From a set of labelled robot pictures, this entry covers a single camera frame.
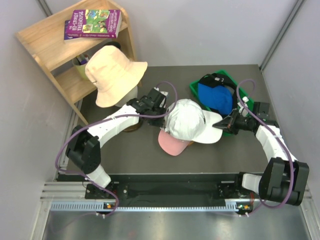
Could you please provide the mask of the white cap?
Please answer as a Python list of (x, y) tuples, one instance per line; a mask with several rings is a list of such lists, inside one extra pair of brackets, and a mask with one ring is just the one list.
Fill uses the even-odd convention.
[(164, 127), (158, 135), (161, 144), (197, 142), (214, 144), (223, 131), (214, 127), (223, 118), (220, 114), (203, 110), (191, 99), (180, 99), (166, 109)]

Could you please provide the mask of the pink baseball cap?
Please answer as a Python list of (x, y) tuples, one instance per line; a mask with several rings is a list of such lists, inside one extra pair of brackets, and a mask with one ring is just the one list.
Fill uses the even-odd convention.
[(167, 154), (174, 157), (180, 155), (190, 143), (191, 141), (174, 138), (164, 130), (160, 130), (158, 134), (159, 146)]

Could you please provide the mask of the black cap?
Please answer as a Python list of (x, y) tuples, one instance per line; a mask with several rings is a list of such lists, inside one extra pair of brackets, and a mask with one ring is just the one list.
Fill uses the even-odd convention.
[(237, 107), (237, 96), (236, 96), (237, 85), (234, 84), (233, 81), (227, 75), (219, 74), (219, 73), (206, 74), (204, 77), (202, 77), (198, 81), (197, 87), (198, 87), (198, 84), (204, 84), (212, 88), (216, 86), (226, 87), (232, 94), (232, 98), (233, 98), (232, 110)]

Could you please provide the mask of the cream bucket hat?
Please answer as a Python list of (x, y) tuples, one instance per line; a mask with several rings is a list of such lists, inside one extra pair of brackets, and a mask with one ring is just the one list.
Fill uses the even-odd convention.
[(108, 108), (117, 104), (138, 85), (147, 67), (146, 61), (130, 60), (113, 45), (102, 47), (85, 67), (85, 75), (97, 88), (96, 105)]

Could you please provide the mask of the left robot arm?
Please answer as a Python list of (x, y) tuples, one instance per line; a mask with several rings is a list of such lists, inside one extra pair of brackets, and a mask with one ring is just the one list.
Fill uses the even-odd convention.
[(67, 145), (65, 155), (87, 178), (97, 184), (96, 192), (102, 198), (109, 198), (114, 191), (111, 177), (101, 165), (101, 147), (123, 130), (140, 123), (146, 116), (159, 116), (166, 112), (168, 93), (152, 88), (140, 99), (130, 99), (105, 122), (80, 132)]

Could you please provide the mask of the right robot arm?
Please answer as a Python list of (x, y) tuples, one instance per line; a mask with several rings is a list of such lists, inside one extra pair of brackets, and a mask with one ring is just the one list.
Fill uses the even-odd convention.
[(251, 192), (262, 200), (299, 206), (303, 200), (310, 168), (298, 161), (290, 151), (285, 151), (284, 140), (279, 125), (270, 119), (269, 103), (255, 102), (253, 114), (243, 116), (233, 110), (223, 120), (215, 123), (215, 128), (236, 135), (240, 130), (254, 133), (266, 155), (268, 164), (262, 175), (241, 172), (233, 185), (233, 192), (245, 198)]

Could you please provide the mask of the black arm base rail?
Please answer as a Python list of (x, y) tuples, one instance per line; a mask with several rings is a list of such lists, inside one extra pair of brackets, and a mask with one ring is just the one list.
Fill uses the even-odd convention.
[(120, 207), (222, 207), (225, 200), (259, 200), (240, 186), (237, 173), (155, 173), (112, 174), (109, 192), (92, 184), (86, 187), (87, 200), (113, 200)]

